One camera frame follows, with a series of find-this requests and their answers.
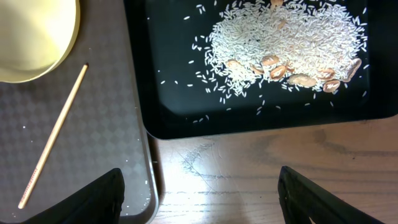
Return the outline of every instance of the wood grain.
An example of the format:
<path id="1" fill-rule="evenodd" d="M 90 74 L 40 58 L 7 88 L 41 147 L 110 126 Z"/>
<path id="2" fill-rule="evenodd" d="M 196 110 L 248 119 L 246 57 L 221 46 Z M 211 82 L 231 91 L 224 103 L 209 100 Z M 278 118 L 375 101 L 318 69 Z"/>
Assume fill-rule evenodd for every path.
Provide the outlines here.
<path id="1" fill-rule="evenodd" d="M 282 166 L 384 223 L 398 223 L 398 116 L 160 141 L 154 223 L 278 223 Z"/>

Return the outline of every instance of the scattered rice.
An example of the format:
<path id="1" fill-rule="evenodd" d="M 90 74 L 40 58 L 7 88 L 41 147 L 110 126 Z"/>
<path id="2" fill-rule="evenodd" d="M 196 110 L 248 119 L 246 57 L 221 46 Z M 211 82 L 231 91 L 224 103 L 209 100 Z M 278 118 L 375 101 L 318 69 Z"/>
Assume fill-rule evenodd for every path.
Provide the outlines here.
<path id="1" fill-rule="evenodd" d="M 359 38 L 365 31 L 356 25 L 360 24 L 359 16 L 351 21 L 352 16 L 345 6 L 339 4 L 320 2 L 319 9 L 309 7 L 312 8 L 310 14 L 303 1 L 285 1 L 273 13 L 270 4 L 265 7 L 261 0 L 254 4 L 240 1 L 239 5 L 242 7 L 237 7 L 235 1 L 232 7 L 228 4 L 225 11 L 220 12 L 223 20 L 213 26 L 208 36 L 212 50 L 205 52 L 205 65 L 212 66 L 216 75 L 225 77 L 229 89 L 237 96 L 245 97 L 245 89 L 258 79 L 272 82 L 270 71 L 288 61 L 295 73 L 316 77 L 319 69 L 332 68 L 335 79 L 347 78 L 360 45 L 368 38 L 365 35 Z M 278 29 L 283 20 L 285 25 Z M 265 55 L 278 56 L 279 63 L 264 67 L 264 75 L 253 74 L 250 64 L 259 65 Z M 231 59 L 241 63 L 244 69 L 226 68 L 225 63 Z M 325 81 L 317 79 L 317 82 L 312 90 L 322 91 Z"/>

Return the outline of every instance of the yellow bowl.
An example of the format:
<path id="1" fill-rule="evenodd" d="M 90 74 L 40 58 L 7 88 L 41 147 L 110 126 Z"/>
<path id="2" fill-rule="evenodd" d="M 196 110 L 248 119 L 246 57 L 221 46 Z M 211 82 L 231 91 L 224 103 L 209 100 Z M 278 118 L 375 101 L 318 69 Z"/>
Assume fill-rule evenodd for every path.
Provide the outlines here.
<path id="1" fill-rule="evenodd" d="M 27 82 L 55 69 L 79 23 L 78 0 L 0 0 L 0 82 Z"/>

